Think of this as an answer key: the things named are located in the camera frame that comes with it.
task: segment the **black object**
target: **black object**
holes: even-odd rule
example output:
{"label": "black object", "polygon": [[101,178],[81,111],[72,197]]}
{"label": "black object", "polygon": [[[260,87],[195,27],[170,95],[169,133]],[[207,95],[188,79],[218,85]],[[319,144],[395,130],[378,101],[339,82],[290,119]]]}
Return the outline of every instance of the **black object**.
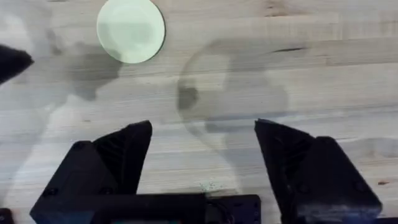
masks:
{"label": "black object", "polygon": [[25,51],[0,45],[0,84],[23,72],[33,62]]}
{"label": "black object", "polygon": [[8,208],[0,208],[0,224],[14,224],[11,210]]}
{"label": "black object", "polygon": [[255,130],[282,223],[375,222],[381,202],[333,138],[264,119]]}
{"label": "black object", "polygon": [[[255,127],[284,224],[398,223],[331,137],[260,119]],[[260,224],[257,195],[137,195],[149,121],[76,142],[30,212],[38,224]]]}
{"label": "black object", "polygon": [[248,224],[260,220],[261,201],[257,195],[137,195],[151,136],[152,126],[144,121],[94,142],[76,142],[31,210],[32,218],[38,224],[141,220],[187,224],[238,220]]}

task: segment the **wooden table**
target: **wooden table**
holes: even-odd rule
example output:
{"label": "wooden table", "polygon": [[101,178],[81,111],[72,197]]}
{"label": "wooden table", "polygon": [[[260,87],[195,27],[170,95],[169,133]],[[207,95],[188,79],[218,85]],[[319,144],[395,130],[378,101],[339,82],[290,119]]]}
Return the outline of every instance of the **wooden table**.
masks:
{"label": "wooden table", "polygon": [[36,63],[0,86],[0,206],[16,222],[73,142],[149,119],[139,193],[259,194],[278,223],[253,126],[337,138],[398,216],[398,3],[154,0],[167,36],[139,65],[101,48],[105,0],[1,0],[0,43]]}

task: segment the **circular object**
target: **circular object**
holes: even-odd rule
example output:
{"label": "circular object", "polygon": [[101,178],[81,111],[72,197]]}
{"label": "circular object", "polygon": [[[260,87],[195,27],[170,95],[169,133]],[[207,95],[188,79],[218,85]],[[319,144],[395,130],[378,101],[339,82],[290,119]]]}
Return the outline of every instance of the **circular object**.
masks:
{"label": "circular object", "polygon": [[116,60],[140,63],[162,47],[165,23],[150,0],[109,0],[98,14],[97,35],[105,51]]}

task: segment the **wooden surface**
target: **wooden surface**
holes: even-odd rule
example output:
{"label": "wooden surface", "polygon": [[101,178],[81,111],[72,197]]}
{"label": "wooden surface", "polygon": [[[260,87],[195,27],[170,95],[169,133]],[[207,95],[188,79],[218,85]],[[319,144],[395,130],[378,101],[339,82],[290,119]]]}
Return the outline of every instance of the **wooden surface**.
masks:
{"label": "wooden surface", "polygon": [[0,1],[0,43],[36,61],[0,86],[0,206],[17,223],[33,222],[73,142],[144,119],[139,193],[259,194],[264,223],[278,223],[252,130],[267,118],[337,138],[382,215],[398,216],[396,1],[154,0],[167,36],[139,65],[101,48],[104,2]]}

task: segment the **round coaster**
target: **round coaster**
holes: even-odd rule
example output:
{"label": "round coaster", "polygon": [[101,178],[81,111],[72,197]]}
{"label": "round coaster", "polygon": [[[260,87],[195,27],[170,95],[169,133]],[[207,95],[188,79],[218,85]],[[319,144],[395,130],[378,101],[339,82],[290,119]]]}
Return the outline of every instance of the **round coaster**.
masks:
{"label": "round coaster", "polygon": [[98,14],[97,35],[116,60],[140,63],[162,47],[165,23],[150,0],[108,0]]}

